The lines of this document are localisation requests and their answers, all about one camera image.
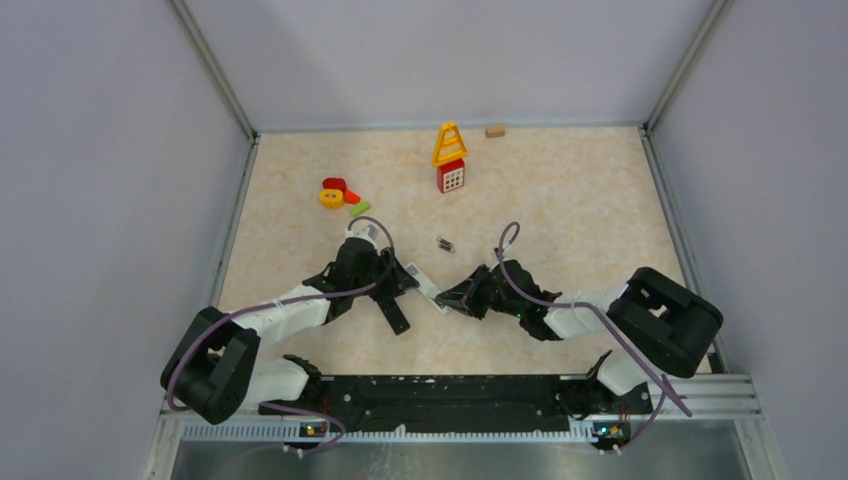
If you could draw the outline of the white air conditioner remote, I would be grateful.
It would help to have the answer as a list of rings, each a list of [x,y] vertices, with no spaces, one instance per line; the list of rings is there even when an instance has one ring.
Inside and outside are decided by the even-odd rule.
[[[413,262],[405,266],[405,270],[418,282],[417,290],[427,301],[441,314],[447,315],[451,309],[443,302],[436,299],[441,290],[435,283]]]

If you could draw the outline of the black TV remote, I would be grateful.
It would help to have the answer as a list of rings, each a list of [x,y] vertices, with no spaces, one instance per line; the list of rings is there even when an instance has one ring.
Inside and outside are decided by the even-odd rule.
[[[375,303],[395,335],[402,335],[411,329],[411,324],[394,298],[378,298]]]

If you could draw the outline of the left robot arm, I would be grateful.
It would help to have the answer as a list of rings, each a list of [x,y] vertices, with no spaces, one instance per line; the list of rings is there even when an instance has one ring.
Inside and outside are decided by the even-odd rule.
[[[168,407],[190,410],[212,425],[251,402],[284,401],[308,413],[320,401],[319,371],[293,355],[259,367],[260,353],[338,319],[362,296],[400,335],[410,323],[396,299],[418,286],[393,247],[378,249],[372,240],[349,237],[321,272],[286,294],[231,313],[213,306],[196,313],[160,377]]]

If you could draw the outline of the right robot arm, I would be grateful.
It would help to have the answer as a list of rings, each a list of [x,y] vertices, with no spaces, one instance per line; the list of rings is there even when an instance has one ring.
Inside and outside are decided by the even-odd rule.
[[[589,404],[612,412],[637,385],[659,373],[690,378],[723,326],[720,310],[676,281],[640,267],[621,287],[563,298],[541,289],[516,260],[479,266],[437,294],[447,307],[476,319],[490,311],[518,319],[539,341],[606,332],[620,344],[586,385]]]

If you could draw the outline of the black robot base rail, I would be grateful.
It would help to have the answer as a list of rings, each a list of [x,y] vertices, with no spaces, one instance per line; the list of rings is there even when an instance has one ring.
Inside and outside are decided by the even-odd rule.
[[[584,375],[312,375],[299,399],[258,406],[261,415],[301,417],[303,440],[548,437],[599,449],[625,445],[632,417],[653,410],[646,385],[617,396]]]

